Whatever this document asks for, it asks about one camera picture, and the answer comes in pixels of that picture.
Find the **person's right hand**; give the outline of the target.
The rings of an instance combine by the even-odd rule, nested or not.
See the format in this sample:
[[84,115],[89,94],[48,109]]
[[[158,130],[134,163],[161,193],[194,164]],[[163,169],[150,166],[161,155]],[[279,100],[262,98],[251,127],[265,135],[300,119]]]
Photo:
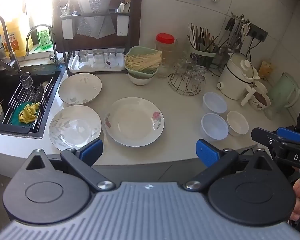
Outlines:
[[295,202],[293,212],[290,215],[290,220],[297,221],[300,219],[300,179],[298,179],[295,182],[293,186],[293,191],[296,195],[296,202]]

